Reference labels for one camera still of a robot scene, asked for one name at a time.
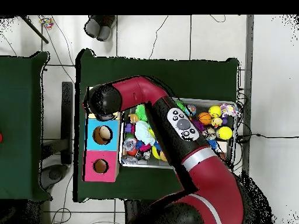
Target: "orange basketball ball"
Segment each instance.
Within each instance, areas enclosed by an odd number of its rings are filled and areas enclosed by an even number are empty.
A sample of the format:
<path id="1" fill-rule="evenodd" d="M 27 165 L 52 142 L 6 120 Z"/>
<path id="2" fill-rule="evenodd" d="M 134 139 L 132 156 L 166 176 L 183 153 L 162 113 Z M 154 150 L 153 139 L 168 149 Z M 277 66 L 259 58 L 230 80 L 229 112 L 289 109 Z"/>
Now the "orange basketball ball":
<path id="1" fill-rule="evenodd" d="M 202 122 L 204 125 L 211 124 L 212 117 L 209 113 L 200 113 L 199 114 L 199 121 Z"/>

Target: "green toy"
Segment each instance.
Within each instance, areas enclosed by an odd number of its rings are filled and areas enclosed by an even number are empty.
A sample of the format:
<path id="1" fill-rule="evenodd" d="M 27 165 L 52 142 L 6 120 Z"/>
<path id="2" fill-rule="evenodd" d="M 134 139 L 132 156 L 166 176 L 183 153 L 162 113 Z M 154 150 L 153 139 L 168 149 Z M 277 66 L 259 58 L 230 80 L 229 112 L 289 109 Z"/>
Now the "green toy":
<path id="1" fill-rule="evenodd" d="M 183 105 L 182 102 L 180 102 L 180 101 L 176 101 L 175 103 L 178 105 L 178 107 L 179 107 L 183 112 L 185 112 L 186 107 Z"/>
<path id="2" fill-rule="evenodd" d="M 145 113 L 145 107 L 143 105 L 138 105 L 135 113 L 138 116 L 139 120 L 147 121 L 147 115 Z"/>

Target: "pink box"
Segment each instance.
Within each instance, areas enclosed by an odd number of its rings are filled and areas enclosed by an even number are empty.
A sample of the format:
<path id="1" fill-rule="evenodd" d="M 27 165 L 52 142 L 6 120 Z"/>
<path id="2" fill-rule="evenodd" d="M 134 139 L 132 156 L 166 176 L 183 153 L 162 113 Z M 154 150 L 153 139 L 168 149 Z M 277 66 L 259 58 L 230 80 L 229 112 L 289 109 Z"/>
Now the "pink box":
<path id="1" fill-rule="evenodd" d="M 83 176 L 83 181 L 115 182 L 115 179 L 119 173 L 117 153 L 117 151 L 86 151 L 85 176 Z M 94 171 L 93 163 L 98 159 L 107 161 L 107 172 L 97 173 Z"/>

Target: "purple toy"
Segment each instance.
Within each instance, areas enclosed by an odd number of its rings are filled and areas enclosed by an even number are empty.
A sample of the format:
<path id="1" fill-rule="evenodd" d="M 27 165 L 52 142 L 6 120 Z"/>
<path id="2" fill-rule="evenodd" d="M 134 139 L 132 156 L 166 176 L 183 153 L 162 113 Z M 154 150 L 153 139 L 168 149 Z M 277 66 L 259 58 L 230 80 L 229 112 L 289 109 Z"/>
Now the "purple toy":
<path id="1" fill-rule="evenodd" d="M 202 122 L 199 122 L 197 120 L 192 120 L 192 122 L 200 132 L 205 130 Z"/>

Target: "yellow ball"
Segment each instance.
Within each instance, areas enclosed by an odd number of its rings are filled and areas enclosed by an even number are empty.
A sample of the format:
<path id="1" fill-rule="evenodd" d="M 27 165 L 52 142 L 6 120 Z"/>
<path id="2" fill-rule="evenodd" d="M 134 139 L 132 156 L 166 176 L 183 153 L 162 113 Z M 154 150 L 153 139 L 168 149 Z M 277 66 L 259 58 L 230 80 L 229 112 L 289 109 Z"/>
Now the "yellow ball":
<path id="1" fill-rule="evenodd" d="M 216 136 L 223 140 L 229 140 L 232 137 L 232 130 L 227 126 L 221 127 L 219 130 L 217 130 Z"/>
<path id="2" fill-rule="evenodd" d="M 211 115 L 212 118 L 219 118 L 221 116 L 220 106 L 211 106 L 208 110 L 208 113 Z"/>

